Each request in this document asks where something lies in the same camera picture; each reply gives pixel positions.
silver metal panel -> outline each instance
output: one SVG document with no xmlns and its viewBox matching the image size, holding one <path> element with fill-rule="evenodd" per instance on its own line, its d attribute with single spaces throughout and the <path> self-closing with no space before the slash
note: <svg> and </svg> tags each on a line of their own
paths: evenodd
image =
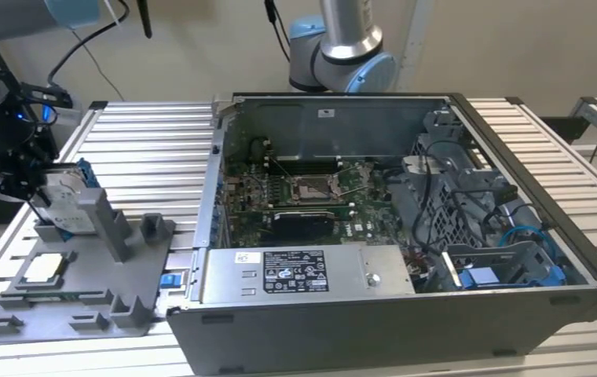
<svg viewBox="0 0 597 377">
<path fill-rule="evenodd" d="M 264 289 L 267 283 L 264 254 L 274 251 L 282 253 L 323 251 L 328 291 L 267 293 Z M 246 262 L 238 260 L 239 254 L 247 255 Z M 286 263 L 287 265 L 282 268 L 292 270 L 288 271 L 290 273 L 294 274 L 296 268 L 299 268 L 300 274 L 307 273 L 307 269 L 302 267 L 287 268 L 291 263 Z M 211 269 L 219 272 L 227 271 L 227 273 L 208 273 Z M 370 273 L 380 279 L 375 286 L 367 284 L 367 274 Z M 352 244 L 320 247 L 248 248 L 244 251 L 242 249 L 215 249 L 208 252 L 206 288 L 203 290 L 204 304 L 226 303 L 228 306 L 236 304 L 248 306 L 254 303 L 332 302 L 340 299 L 386 298 L 414 293 L 414 284 L 410 282 L 404 259 L 396 246 L 362 247 Z"/>
<path fill-rule="evenodd" d="M 502 136 L 512 134 L 526 134 L 534 136 L 534 142 L 508 141 L 512 147 L 519 145 L 543 144 L 543 150 L 535 150 L 534 147 L 520 150 L 518 157 L 524 164 L 534 166 L 544 163 L 571 163 L 575 173 L 552 175 L 538 175 L 536 178 L 544 187 L 554 189 L 552 195 L 574 195 L 576 193 L 595 193 L 597 188 L 597 172 L 592 170 L 582 157 L 574 153 L 571 148 L 558 140 L 548 127 L 530 115 L 526 108 L 511 105 L 503 99 L 478 99 L 472 104 L 482 112 L 491 110 L 506 110 L 502 117 L 527 118 L 524 124 L 500 124 L 498 123 L 498 114 L 486 112 L 483 114 L 491 118 L 491 125 Z M 163 114 L 162 107 L 170 110 L 170 116 Z M 124 116 L 125 120 L 112 120 L 105 117 L 103 121 L 96 122 L 99 113 L 92 112 L 87 115 L 85 124 L 77 129 L 75 137 L 71 139 L 65 152 L 65 160 L 72 160 L 76 153 L 105 152 L 95 146 L 96 143 L 119 143 L 121 145 L 135 144 L 133 149 L 119 148 L 119 152 L 162 152 L 184 151 L 184 148 L 155 149 L 148 144 L 143 149 L 144 140 L 133 140 L 132 137 L 121 137 L 117 141 L 89 140 L 91 128 L 93 132 L 100 130 L 104 133 L 120 131 L 123 134 L 140 132 L 153 132 L 160 134 L 164 130 L 171 132 L 186 132 L 194 129 L 202 130 L 206 126 L 208 130 L 208 120 L 175 120 L 176 111 L 182 109 L 184 115 L 190 115 L 191 109 L 200 108 L 204 113 L 210 110 L 208 104 L 171 103 L 124 103 L 111 104 L 104 113 Z M 540 143 L 540 135 L 547 139 Z M 151 142 L 179 142 L 170 139 Z M 203 185 L 203 173 L 206 165 L 191 162 L 164 162 L 164 163 L 103 163 L 95 164 L 95 169 L 100 175 L 100 182 L 111 189 L 128 189 L 129 195 L 140 193 L 141 189 L 199 189 Z M 560 189 L 579 189 L 571 192 L 563 192 Z M 144 211 L 159 210 L 166 216 L 182 218 L 184 224 L 195 222 L 195 216 L 199 211 L 199 200 L 167 200 L 144 203 L 120 203 L 119 205 L 132 205 L 127 209 L 127 214 L 140 215 Z M 571 218 L 575 219 L 578 226 L 587 232 L 591 239 L 597 241 L 597 198 L 562 200 L 560 205 L 566 208 Z M 31 235 L 32 216 L 27 216 L 27 208 L 20 211 L 8 231 L 0 239 L 0 291 L 8 286 L 4 281 L 19 270 L 23 260 L 17 259 L 27 255 L 32 248 L 35 240 L 24 240 L 25 235 Z M 194 242 L 194 233 L 184 232 L 176 236 L 172 249 L 183 252 L 191 252 Z M 174 265 L 184 262 L 170 260 Z M 175 296 L 170 292 L 162 292 L 159 305 L 168 307 L 171 298 Z M 148 336 L 132 339 L 101 339 L 91 341 L 69 341 L 31 343 L 23 345 L 0 346 L 0 375 L 16 375 L 17 371 L 23 374 L 43 373 L 48 375 L 111 375 L 131 373 L 132 375 L 192 375 L 183 352 L 178 346 L 175 337 L 171 333 L 167 323 L 158 323 Z M 314 373 L 311 375 L 328 375 L 340 377 L 352 375 L 352 371 Z M 502 359 L 488 359 L 479 361 L 456 361 L 451 363 L 422 364 L 395 368 L 371 369 L 360 372 L 367 376 L 595 376 L 597 375 L 597 321 L 591 323 L 572 324 L 564 327 L 559 333 L 548 339 L 547 342 L 527 357 L 514 357 Z"/>
</svg>

white wall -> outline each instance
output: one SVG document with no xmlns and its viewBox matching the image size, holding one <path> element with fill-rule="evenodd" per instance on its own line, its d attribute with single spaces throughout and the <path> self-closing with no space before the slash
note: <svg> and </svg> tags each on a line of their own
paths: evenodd
<svg viewBox="0 0 597 377">
<path fill-rule="evenodd" d="M 288 89 L 288 64 L 267 21 L 263 0 L 151 1 L 151 40 L 143 34 L 135 1 L 128 3 L 133 11 L 129 22 L 88 45 L 127 100 L 207 100 L 219 92 Z M 374 2 L 386 46 L 398 55 L 404 50 L 414 3 Z M 276 4 L 287 28 L 298 17 L 320 12 L 318 0 L 279 0 Z M 80 35 L 95 29 L 89 27 Z M 53 31 L 4 42 L 3 48 L 23 78 L 44 83 L 47 73 L 75 42 L 69 31 Z M 117 98 L 84 50 L 67 63 L 57 82 L 87 104 Z"/>
<path fill-rule="evenodd" d="M 597 0 L 436 0 L 411 88 L 567 115 L 597 97 Z"/>
</svg>

warning label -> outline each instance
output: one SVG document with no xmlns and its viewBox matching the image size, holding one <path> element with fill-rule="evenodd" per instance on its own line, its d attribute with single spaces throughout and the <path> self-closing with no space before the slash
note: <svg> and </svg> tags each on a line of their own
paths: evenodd
<svg viewBox="0 0 597 377">
<path fill-rule="evenodd" d="M 323 250 L 267 251 L 264 253 L 267 293 L 328 292 Z"/>
</svg>

black cable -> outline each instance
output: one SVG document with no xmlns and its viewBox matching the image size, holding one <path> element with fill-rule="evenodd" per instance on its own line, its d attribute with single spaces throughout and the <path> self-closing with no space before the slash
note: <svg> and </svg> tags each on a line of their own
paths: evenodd
<svg viewBox="0 0 597 377">
<path fill-rule="evenodd" d="M 455 141 L 455 140 L 436 140 L 435 142 L 432 142 L 428 146 L 427 146 L 427 148 L 424 149 L 424 154 L 427 155 L 428 154 L 428 150 L 436 145 L 436 144 L 442 144 L 442 143 L 444 143 L 444 144 L 455 144 L 455 145 L 459 145 L 460 146 L 460 148 L 467 152 L 468 151 L 468 149 L 467 149 L 467 147 L 463 145 L 463 143 L 460 143 L 459 141 Z"/>
<path fill-rule="evenodd" d="M 454 200 L 455 209 L 458 210 L 459 217 L 463 219 L 464 228 L 468 231 L 468 233 L 474 236 L 474 238 L 478 240 L 478 242 L 482 243 L 483 247 L 490 247 L 490 244 L 487 243 L 484 238 L 471 228 L 471 225 L 468 223 L 467 213 L 464 212 L 464 209 L 463 209 L 463 206 L 460 204 L 456 194 L 459 194 L 459 192 L 452 191 L 450 197 Z"/>
<path fill-rule="evenodd" d="M 274 0 L 264 0 L 264 7 L 267 8 L 268 22 L 271 22 L 271 25 L 274 26 L 274 31 L 276 32 L 278 43 L 280 44 L 282 53 L 286 54 L 287 61 L 290 61 L 290 54 L 287 53 L 286 45 L 282 41 L 280 31 L 278 30 L 276 22 L 278 19 L 280 18 L 280 12 L 278 12 L 276 2 Z M 280 25 L 282 25 L 282 32 L 286 35 L 287 44 L 290 45 L 290 38 L 287 37 L 286 25 L 282 22 L 282 19 L 280 19 Z"/>
<path fill-rule="evenodd" d="M 282 20 L 280 11 L 278 10 L 276 3 L 274 2 L 274 8 L 276 9 L 276 16 L 278 20 L 280 21 L 280 29 L 282 33 L 286 36 L 287 45 L 290 46 L 290 37 L 287 37 L 287 29 L 286 29 L 286 23 Z"/>
<path fill-rule="evenodd" d="M 424 196 L 423 196 L 423 202 L 420 204 L 420 212 L 418 213 L 418 216 L 415 216 L 415 221 L 414 221 L 414 226 L 411 228 L 411 232 L 414 234 L 415 242 L 422 247 L 423 251 L 428 251 L 432 254 L 440 255 L 440 252 L 434 247 L 431 247 L 426 242 L 423 242 L 418 236 L 418 227 L 419 227 L 420 219 L 424 216 L 424 212 L 426 212 L 427 206 L 428 206 L 428 198 L 432 193 L 432 168 L 428 165 L 428 157 L 427 156 L 424 156 L 424 167 L 427 170 L 427 174 L 426 174 L 427 182 L 424 183 Z"/>
<path fill-rule="evenodd" d="M 71 31 L 72 34 L 76 36 L 77 40 L 81 42 L 81 38 L 80 35 L 76 33 L 76 31 Z M 125 98 L 121 95 L 120 89 L 117 88 L 117 86 L 112 83 L 111 79 L 108 78 L 107 74 L 103 72 L 103 68 L 100 67 L 99 61 L 96 60 L 93 53 L 89 50 L 89 47 L 87 47 L 85 45 L 81 45 L 87 51 L 87 53 L 89 54 L 91 59 L 93 60 L 93 64 L 96 65 L 96 69 L 99 70 L 100 75 L 103 76 L 103 79 L 108 82 L 108 84 L 111 84 L 112 89 L 115 90 L 115 92 L 117 93 L 117 95 L 120 96 L 120 99 L 125 102 Z"/>
<path fill-rule="evenodd" d="M 81 39 L 81 41 L 79 41 L 76 43 L 75 46 L 72 46 L 72 48 L 68 50 L 67 55 L 64 55 L 64 57 L 61 58 L 61 60 L 59 60 L 59 63 L 56 64 L 55 68 L 51 70 L 49 75 L 47 75 L 47 82 L 49 83 L 51 86 L 57 86 L 59 84 L 56 84 L 55 82 L 55 76 L 59 73 L 59 71 L 61 70 L 64 64 L 67 63 L 68 59 L 71 59 L 72 55 L 76 53 L 76 51 L 93 39 L 96 38 L 99 35 L 104 34 L 109 29 L 115 28 L 117 26 L 117 24 L 121 24 L 125 19 L 129 16 L 129 6 L 125 2 L 125 0 L 117 0 L 117 2 L 120 2 L 121 6 L 124 6 L 124 14 L 121 15 L 120 19 L 117 21 L 113 21 L 112 24 L 104 26 L 101 29 L 99 29 L 99 31 L 95 31 L 91 35 L 88 35 L 84 39 Z"/>
<path fill-rule="evenodd" d="M 278 43 L 280 44 L 282 53 L 286 54 L 287 61 L 290 61 L 290 54 L 287 53 L 286 45 L 282 43 L 280 32 L 278 31 L 278 25 L 276 24 L 274 24 L 274 30 L 276 31 Z"/>
<path fill-rule="evenodd" d="M 597 151 L 597 142 L 596 142 L 595 150 L 592 151 L 592 156 L 590 156 L 590 163 L 592 163 L 592 161 L 595 161 L 596 151 Z"/>
</svg>

metal shelf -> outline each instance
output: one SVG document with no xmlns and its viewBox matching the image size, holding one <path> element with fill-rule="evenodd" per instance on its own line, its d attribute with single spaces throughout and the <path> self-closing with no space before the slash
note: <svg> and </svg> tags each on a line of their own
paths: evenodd
<svg viewBox="0 0 597 377">
<path fill-rule="evenodd" d="M 597 171 L 524 105 L 471 100 L 527 169 L 597 246 Z M 63 161 L 91 159 L 113 207 L 133 217 L 152 210 L 179 223 L 170 268 L 188 267 L 212 129 L 208 103 L 112 103 L 91 111 Z M 35 218 L 23 208 L 0 239 L 0 292 L 35 243 Z M 172 299 L 163 291 L 159 311 Z M 190 375 L 167 323 L 141 338 L 0 346 L 0 375 Z M 330 372 L 332 377 L 352 371 Z M 372 369 L 370 376 L 597 375 L 597 321 L 564 327 L 527 357 Z"/>
</svg>

